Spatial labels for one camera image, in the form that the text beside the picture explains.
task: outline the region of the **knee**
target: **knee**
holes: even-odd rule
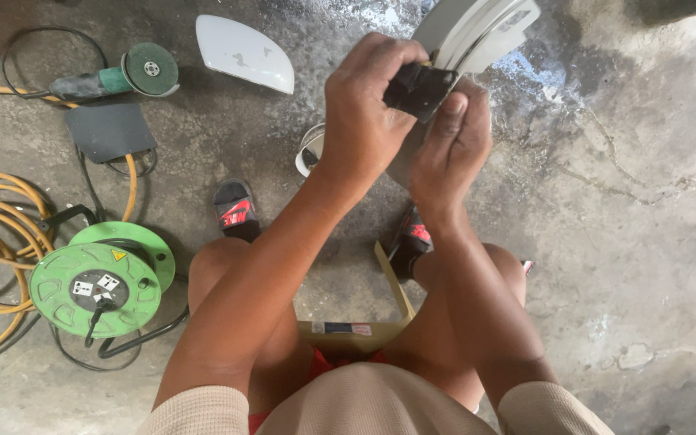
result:
[[[490,259],[496,265],[501,276],[509,284],[512,293],[517,297],[520,304],[525,307],[525,270],[523,263],[511,252],[492,243],[483,243],[485,250],[488,251]]]
[[[189,310],[195,313],[198,305],[222,279],[224,273],[251,246],[239,238],[218,238],[206,243],[189,264],[187,299]]]
[[[248,242],[234,237],[218,238],[203,245],[189,264],[189,274],[216,269],[227,270],[239,255],[251,246]]]

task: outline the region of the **beige shirt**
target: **beige shirt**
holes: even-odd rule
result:
[[[506,435],[613,432],[568,391],[549,382],[509,390],[498,406]],[[248,401],[238,390],[204,386],[173,396],[139,435],[248,433]],[[356,363],[324,373],[295,392],[257,435],[496,435],[483,420],[432,384],[392,365]]]

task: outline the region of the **coiled yellow hose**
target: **coiled yellow hose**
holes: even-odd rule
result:
[[[17,89],[18,92],[28,93],[25,89]],[[12,94],[9,88],[0,86],[0,94]],[[43,97],[43,99],[63,104],[69,108],[79,107],[78,104],[70,101],[63,101],[56,97]],[[131,213],[136,202],[136,166],[133,161],[133,156],[127,154],[125,160],[128,163],[130,171],[130,192],[128,193],[128,204],[125,207],[125,212],[122,217],[122,222],[127,222],[130,219]],[[50,217],[50,211],[47,209],[44,199],[39,192],[24,182],[17,176],[0,173],[0,191],[11,191],[23,195],[27,200],[36,205],[39,210],[39,218],[47,219]],[[7,329],[0,335],[0,343],[5,341],[12,332],[18,327],[27,311],[34,309],[31,298],[29,297],[29,283],[25,278],[25,270],[34,269],[33,264],[23,261],[30,261],[34,258],[42,259],[46,253],[52,252],[53,248],[53,231],[47,233],[41,232],[36,224],[24,213],[14,208],[7,203],[0,201],[0,222],[14,229],[18,234],[21,234],[28,245],[22,249],[15,249],[7,245],[0,238],[0,263],[9,265],[17,278],[20,288],[20,304],[9,305],[0,303],[0,314],[14,313],[14,319],[9,324]]]

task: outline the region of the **leg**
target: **leg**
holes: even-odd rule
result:
[[[525,305],[525,272],[514,255],[495,244],[484,244],[491,260]],[[383,349],[386,358],[399,368],[412,371],[446,392],[469,410],[476,410],[485,389],[477,372],[462,356],[448,318],[445,292],[439,278],[436,251],[415,263],[415,280],[428,293],[410,324]]]
[[[189,311],[200,303],[250,245],[239,238],[219,238],[204,245],[189,266]],[[249,384],[249,413],[272,410],[307,379],[313,348],[300,340],[294,307],[281,319],[257,356]]]

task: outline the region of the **red nike logo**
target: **red nike logo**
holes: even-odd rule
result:
[[[428,231],[426,231],[426,227],[424,225],[412,225],[412,231],[410,232],[411,235],[414,235],[417,238],[420,238],[420,240],[428,242],[431,240],[431,235],[429,234]]]
[[[232,224],[242,224],[246,221],[246,213],[248,213],[249,209],[251,208],[251,204],[249,201],[243,200],[237,204],[225,214],[220,217],[220,219],[224,219],[224,226],[230,226]]]

